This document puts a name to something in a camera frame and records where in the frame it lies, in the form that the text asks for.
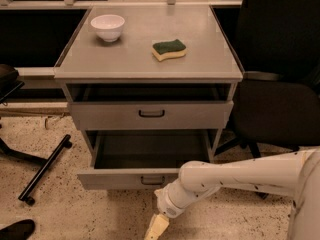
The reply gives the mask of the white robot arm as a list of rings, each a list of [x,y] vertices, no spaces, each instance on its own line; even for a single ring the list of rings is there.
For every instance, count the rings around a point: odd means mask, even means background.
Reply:
[[[222,188],[290,197],[286,240],[320,240],[320,149],[224,164],[185,163],[176,180],[155,191],[159,212],[144,240],[158,240],[171,219]]]

